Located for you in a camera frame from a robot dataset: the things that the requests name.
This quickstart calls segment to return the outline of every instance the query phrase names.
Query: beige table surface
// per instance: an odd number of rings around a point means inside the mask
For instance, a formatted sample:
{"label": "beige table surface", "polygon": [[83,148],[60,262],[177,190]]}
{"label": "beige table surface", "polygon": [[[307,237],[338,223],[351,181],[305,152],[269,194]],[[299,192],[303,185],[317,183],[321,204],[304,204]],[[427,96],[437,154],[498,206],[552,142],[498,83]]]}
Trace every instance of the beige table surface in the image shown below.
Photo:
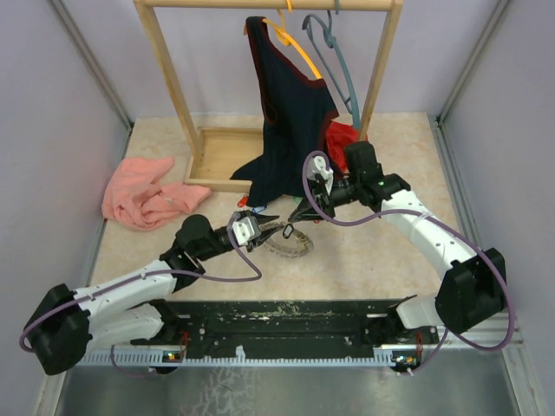
{"label": "beige table surface", "polygon": [[[348,123],[349,117],[338,120]],[[260,127],[261,117],[218,116],[197,123],[205,126]],[[396,172],[412,185],[424,205],[447,224],[456,227],[454,210],[425,114],[374,114],[369,140],[375,145],[384,173]],[[175,166],[162,183],[182,180],[189,150],[175,118],[138,119],[128,157],[174,156]],[[196,213],[206,215],[214,228],[225,225],[242,195],[214,193]],[[295,209],[292,197],[271,203],[264,214],[286,220]],[[359,204],[337,210],[337,218],[358,219],[371,212]],[[108,221],[92,278],[104,283],[139,269],[166,251],[186,216],[158,230],[131,231]],[[439,277],[420,252],[392,225],[379,219],[358,227],[327,223],[300,223],[296,227],[314,241],[305,257],[283,258],[260,247],[250,259],[263,271],[255,283],[197,281],[169,296],[172,300],[316,300],[377,299],[424,295],[436,291]],[[203,263],[212,276],[253,276],[236,253],[226,253]]]}

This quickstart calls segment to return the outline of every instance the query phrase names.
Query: gray wall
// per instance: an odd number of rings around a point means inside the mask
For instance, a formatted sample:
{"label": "gray wall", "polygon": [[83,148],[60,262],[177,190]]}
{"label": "gray wall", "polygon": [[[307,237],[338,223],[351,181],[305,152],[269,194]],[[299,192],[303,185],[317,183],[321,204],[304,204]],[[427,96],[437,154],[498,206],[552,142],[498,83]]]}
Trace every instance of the gray wall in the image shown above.
{"label": "gray wall", "polygon": [[447,122],[486,247],[555,413],[555,3],[514,0]]}
{"label": "gray wall", "polygon": [[50,287],[86,282],[126,132],[47,2],[1,2],[0,54],[0,414],[23,416],[43,371],[17,339]]}
{"label": "gray wall", "polygon": [[[133,2],[65,3],[132,117],[174,115]],[[405,2],[376,110],[439,113],[496,3],[497,0]],[[273,10],[158,12],[191,111],[259,114],[258,84],[248,42],[242,35],[243,25],[247,16],[263,15],[276,21],[278,14]],[[289,15],[285,11],[285,15],[290,33],[322,67],[301,30],[306,12],[299,10]],[[383,13],[342,12],[334,21],[334,33],[362,102],[383,18]],[[322,43],[321,32],[315,35]],[[287,55],[308,74],[295,51],[288,50]],[[326,55],[340,74],[333,52]]]}

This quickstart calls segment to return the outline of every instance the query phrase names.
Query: clothes hanger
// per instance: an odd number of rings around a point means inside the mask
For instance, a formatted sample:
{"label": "clothes hanger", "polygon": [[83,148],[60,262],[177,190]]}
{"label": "clothes hanger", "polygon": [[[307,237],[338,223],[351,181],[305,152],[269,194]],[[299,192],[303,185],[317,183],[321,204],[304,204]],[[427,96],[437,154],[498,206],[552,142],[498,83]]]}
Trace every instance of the clothes hanger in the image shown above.
{"label": "clothes hanger", "polygon": [[[331,24],[332,24],[331,13],[329,10],[327,10],[327,13],[328,13],[327,26],[320,17],[314,14],[309,14],[303,20],[303,30],[306,30],[306,34],[309,37],[310,42],[312,43],[312,46],[314,47],[318,56],[320,57],[320,61],[322,61],[323,65],[326,68],[326,71],[328,71],[328,74],[330,75],[331,80],[336,86],[337,92],[341,96],[341,100],[343,101],[343,104],[347,108],[347,111],[349,112],[349,114],[353,116],[353,127],[355,128],[355,130],[360,130],[361,116],[358,110],[358,100],[356,99],[355,88],[353,86],[353,81],[350,77],[349,69],[347,68],[347,63],[345,62],[345,59],[343,58],[343,54],[341,53],[341,49],[337,44],[336,38],[331,34]],[[336,0],[336,15],[338,14],[339,14],[339,0]],[[314,36],[312,35],[312,24],[310,22],[311,18],[314,18],[317,21],[317,23],[319,23],[320,26],[322,26],[323,39],[326,43],[326,46],[330,49],[333,49],[336,52],[337,60],[341,64],[341,70],[343,71],[343,76],[345,77],[345,81],[347,82],[347,89],[349,90],[348,97],[346,97],[343,91],[341,90],[341,87],[337,82],[337,78],[331,72],[330,66],[325,61],[325,59],[323,59],[322,53],[320,52],[320,50],[318,49],[318,46],[314,42]]]}
{"label": "clothes hanger", "polygon": [[[291,0],[288,0],[287,1],[287,8],[289,9],[290,6],[291,6]],[[314,76],[316,77],[317,80],[322,79],[322,76],[320,75],[320,72],[316,68],[316,65],[314,65],[314,62],[309,58],[309,56],[306,54],[306,52],[304,52],[303,48],[301,48],[301,46],[297,43],[297,41],[295,41],[295,39],[293,39],[291,37],[291,35],[285,31],[285,16],[284,16],[283,12],[281,10],[276,10],[276,11],[279,14],[279,19],[281,21],[281,26],[278,26],[272,20],[267,19],[267,18],[262,19],[262,22],[266,23],[268,26],[270,26],[274,30],[276,30],[276,37],[284,46],[292,46],[293,48],[295,48],[297,50],[298,54],[300,54],[301,57],[304,59],[304,61],[309,66],[310,70],[312,71],[312,74],[314,74]],[[246,35],[246,25],[243,28],[243,35]]]}

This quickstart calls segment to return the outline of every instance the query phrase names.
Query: orange hanger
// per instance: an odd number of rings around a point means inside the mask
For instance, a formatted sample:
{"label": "orange hanger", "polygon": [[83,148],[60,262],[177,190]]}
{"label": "orange hanger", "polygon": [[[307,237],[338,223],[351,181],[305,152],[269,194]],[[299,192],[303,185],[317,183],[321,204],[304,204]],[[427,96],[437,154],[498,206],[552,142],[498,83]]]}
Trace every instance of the orange hanger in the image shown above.
{"label": "orange hanger", "polygon": [[[287,8],[289,9],[290,6],[291,6],[291,0],[287,0]],[[306,52],[304,52],[303,48],[301,48],[301,46],[297,43],[297,41],[295,41],[295,39],[293,39],[291,35],[285,31],[284,14],[282,13],[281,10],[276,10],[276,11],[279,14],[279,19],[281,20],[281,26],[278,26],[272,20],[266,19],[266,18],[262,19],[262,22],[266,23],[268,26],[271,26],[274,30],[276,30],[276,37],[284,46],[292,46],[293,48],[295,48],[298,54],[300,54],[303,57],[303,59],[306,61],[306,64],[309,66],[310,70],[312,71],[316,79],[317,80],[321,79],[322,76],[320,75],[320,72],[318,72],[318,69],[316,68],[316,65],[314,65],[314,62],[309,58],[308,55],[306,55]],[[246,25],[243,28],[243,35],[246,35]]]}

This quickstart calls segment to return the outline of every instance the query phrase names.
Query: pink cloth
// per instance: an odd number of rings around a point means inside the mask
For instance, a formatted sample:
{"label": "pink cloth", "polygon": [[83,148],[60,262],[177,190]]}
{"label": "pink cloth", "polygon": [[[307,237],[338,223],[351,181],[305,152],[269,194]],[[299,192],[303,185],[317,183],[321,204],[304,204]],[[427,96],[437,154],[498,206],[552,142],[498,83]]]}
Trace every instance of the pink cloth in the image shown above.
{"label": "pink cloth", "polygon": [[173,182],[160,185],[160,178],[173,167],[173,158],[129,158],[121,161],[110,179],[102,214],[128,228],[154,230],[192,212],[211,193],[209,188]]}

